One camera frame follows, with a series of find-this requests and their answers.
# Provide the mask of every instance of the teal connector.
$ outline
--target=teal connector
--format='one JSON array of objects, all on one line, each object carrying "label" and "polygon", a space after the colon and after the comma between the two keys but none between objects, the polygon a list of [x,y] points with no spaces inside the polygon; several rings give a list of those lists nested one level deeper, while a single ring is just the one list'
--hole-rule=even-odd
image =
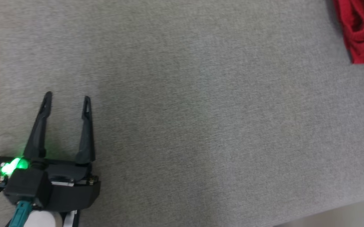
[{"label": "teal connector", "polygon": [[13,218],[10,221],[9,227],[24,227],[32,211],[32,204],[28,201],[20,201],[15,209]]}]

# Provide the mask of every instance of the red towel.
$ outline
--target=red towel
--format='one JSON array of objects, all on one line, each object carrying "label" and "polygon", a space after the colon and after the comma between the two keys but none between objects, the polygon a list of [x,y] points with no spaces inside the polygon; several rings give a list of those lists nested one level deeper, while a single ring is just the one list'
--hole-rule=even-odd
[{"label": "red towel", "polygon": [[354,64],[364,63],[364,0],[333,0]]}]

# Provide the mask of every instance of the cloth fold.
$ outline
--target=cloth fold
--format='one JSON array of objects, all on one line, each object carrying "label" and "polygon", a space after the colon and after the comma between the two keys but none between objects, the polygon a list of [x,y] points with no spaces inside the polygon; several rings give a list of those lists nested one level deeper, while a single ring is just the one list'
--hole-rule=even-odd
[{"label": "cloth fold", "polygon": [[354,64],[364,63],[364,0],[333,0]]}]

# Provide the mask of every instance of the glowing green led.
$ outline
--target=glowing green led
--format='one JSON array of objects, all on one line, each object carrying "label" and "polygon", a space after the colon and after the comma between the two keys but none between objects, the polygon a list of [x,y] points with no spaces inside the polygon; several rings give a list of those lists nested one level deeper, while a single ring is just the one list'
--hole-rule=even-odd
[{"label": "glowing green led", "polygon": [[28,162],[21,158],[15,158],[10,163],[4,164],[2,174],[11,175],[16,168],[26,169],[28,168]]}]

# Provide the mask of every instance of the gray tablecloth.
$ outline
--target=gray tablecloth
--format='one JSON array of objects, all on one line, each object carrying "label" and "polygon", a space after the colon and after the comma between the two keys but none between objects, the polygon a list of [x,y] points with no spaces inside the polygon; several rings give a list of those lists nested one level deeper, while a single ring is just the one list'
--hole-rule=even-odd
[{"label": "gray tablecloth", "polygon": [[[0,155],[93,103],[92,226],[270,226],[364,200],[364,65],[330,0],[0,0]],[[0,227],[14,207],[0,194]]]}]

